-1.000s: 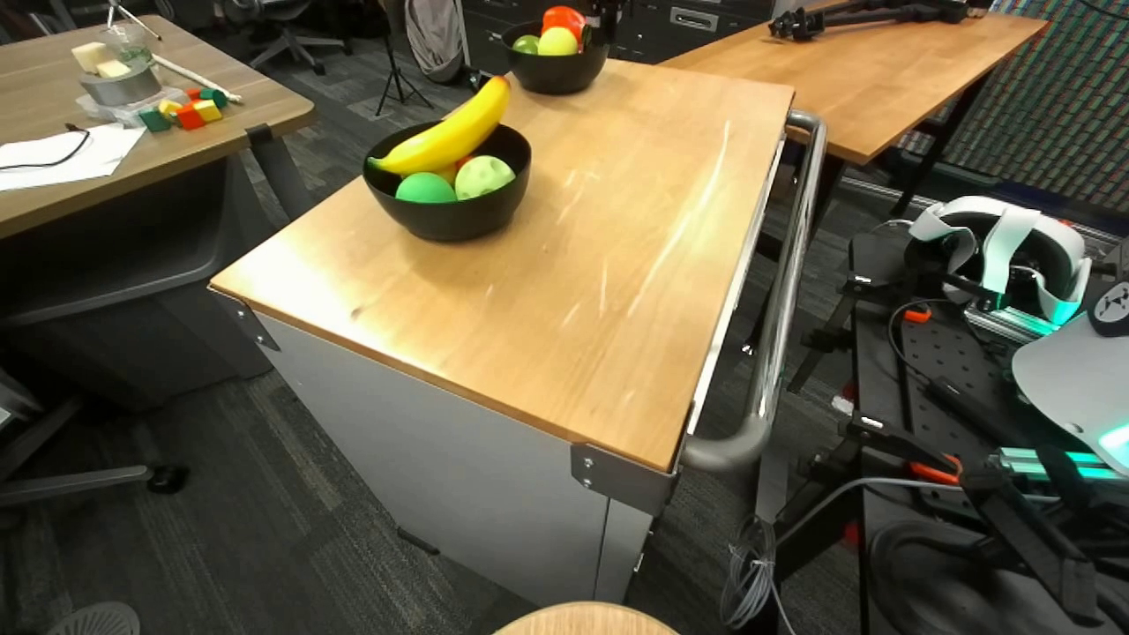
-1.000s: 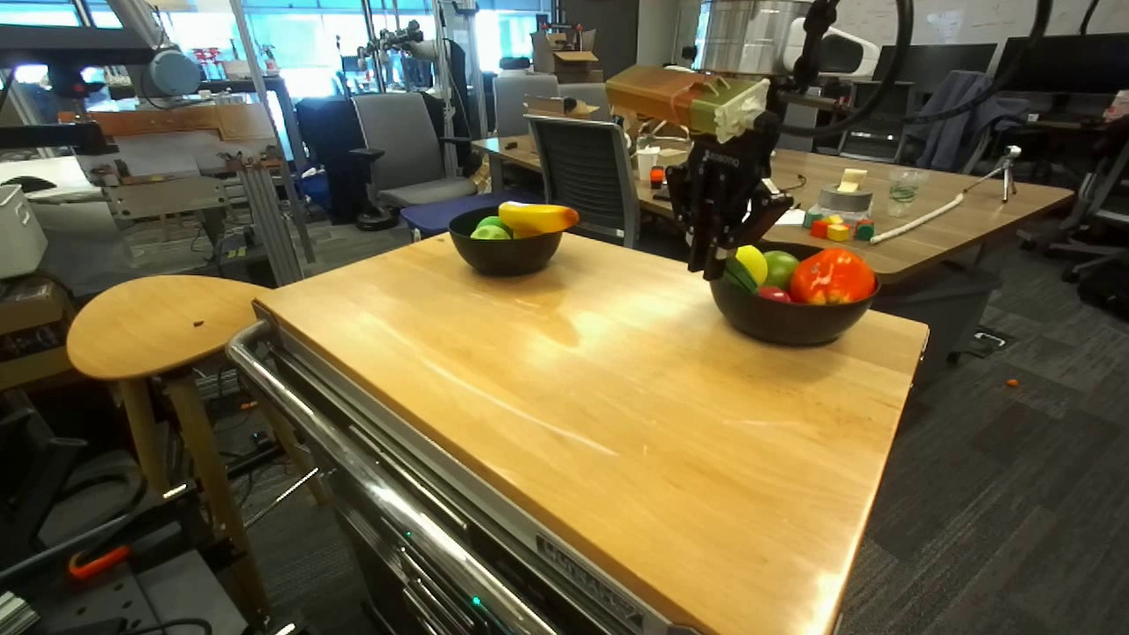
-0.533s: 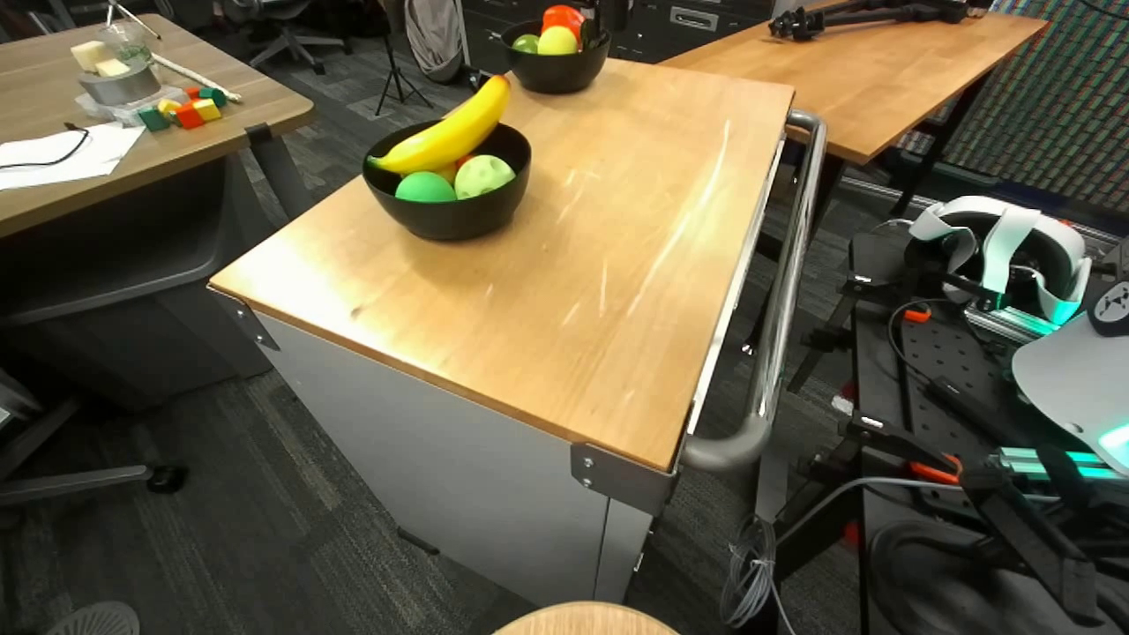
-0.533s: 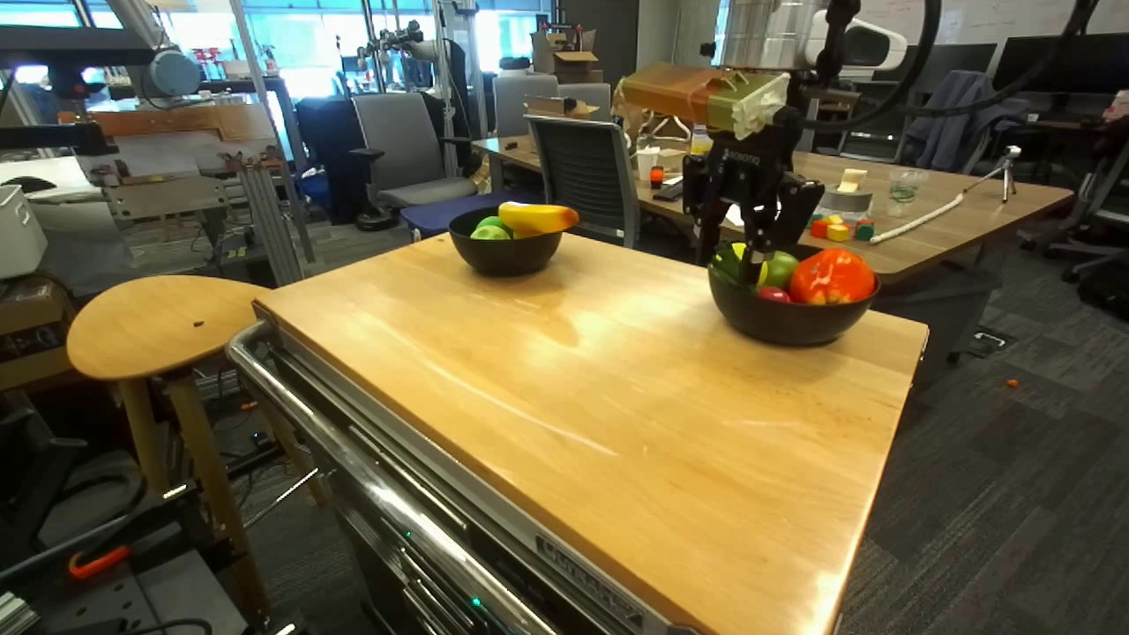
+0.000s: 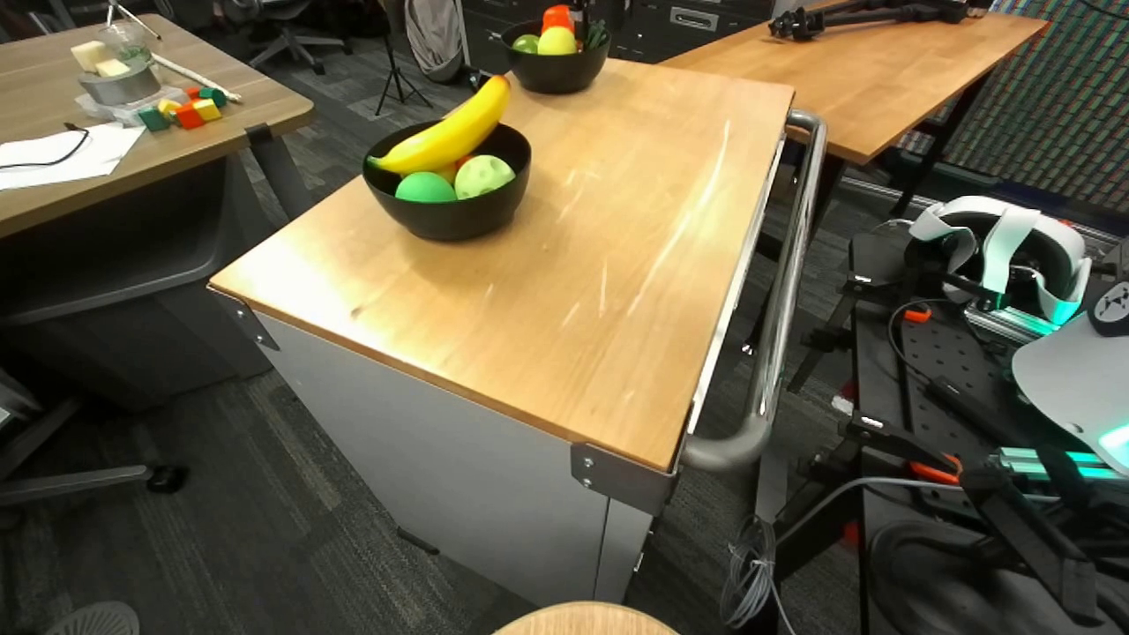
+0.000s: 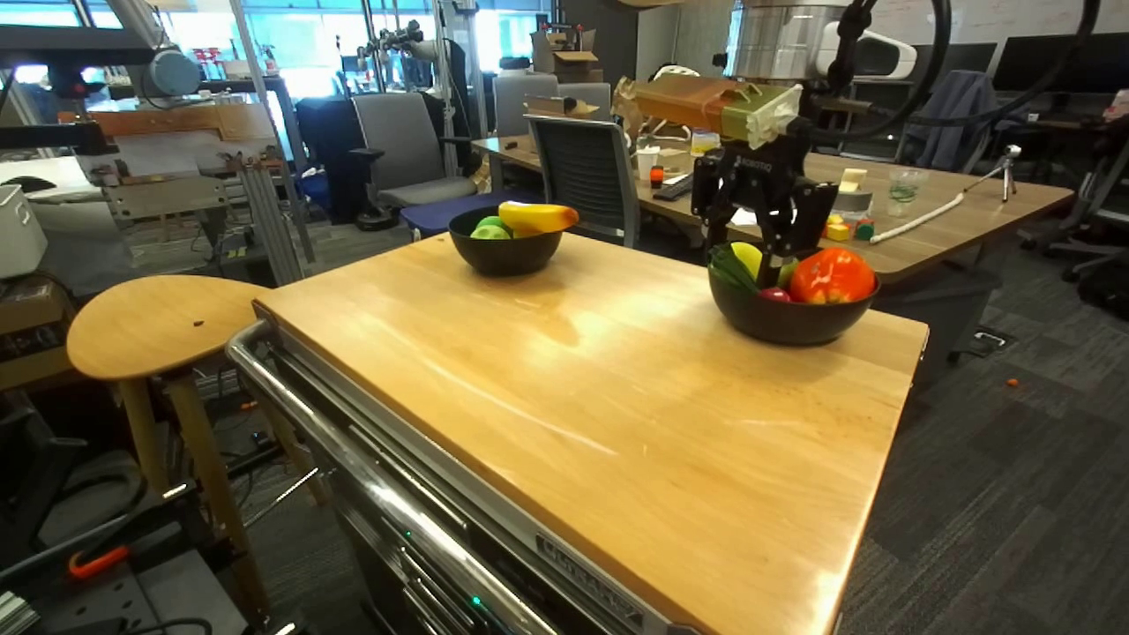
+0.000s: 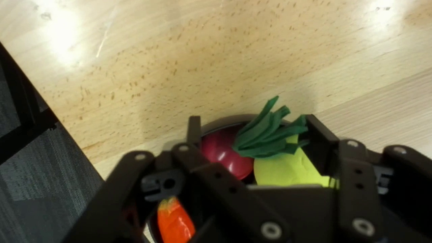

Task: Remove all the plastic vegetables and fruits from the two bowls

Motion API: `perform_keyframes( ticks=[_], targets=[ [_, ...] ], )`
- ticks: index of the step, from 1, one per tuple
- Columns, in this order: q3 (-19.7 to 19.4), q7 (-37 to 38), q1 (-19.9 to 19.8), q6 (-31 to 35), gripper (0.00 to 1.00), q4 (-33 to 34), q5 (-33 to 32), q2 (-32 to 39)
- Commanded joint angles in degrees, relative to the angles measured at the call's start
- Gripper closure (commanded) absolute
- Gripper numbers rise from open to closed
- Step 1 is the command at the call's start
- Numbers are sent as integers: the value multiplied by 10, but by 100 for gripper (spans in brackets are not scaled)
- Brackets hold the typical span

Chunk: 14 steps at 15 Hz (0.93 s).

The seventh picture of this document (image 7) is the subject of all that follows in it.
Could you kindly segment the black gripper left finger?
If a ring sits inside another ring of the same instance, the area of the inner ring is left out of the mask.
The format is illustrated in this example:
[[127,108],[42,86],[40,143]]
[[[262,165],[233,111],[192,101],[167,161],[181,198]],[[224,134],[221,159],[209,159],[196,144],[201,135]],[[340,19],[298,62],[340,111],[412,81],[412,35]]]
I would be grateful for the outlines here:
[[201,117],[190,116],[187,121],[186,142],[198,146],[201,142]]

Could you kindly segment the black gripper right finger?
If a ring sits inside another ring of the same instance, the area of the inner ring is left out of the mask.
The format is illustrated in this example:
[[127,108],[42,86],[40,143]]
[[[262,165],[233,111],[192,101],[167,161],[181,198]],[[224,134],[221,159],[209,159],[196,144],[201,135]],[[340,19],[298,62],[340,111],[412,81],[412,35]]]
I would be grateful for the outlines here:
[[305,153],[321,175],[335,174],[339,138],[314,115],[306,115],[308,134]]

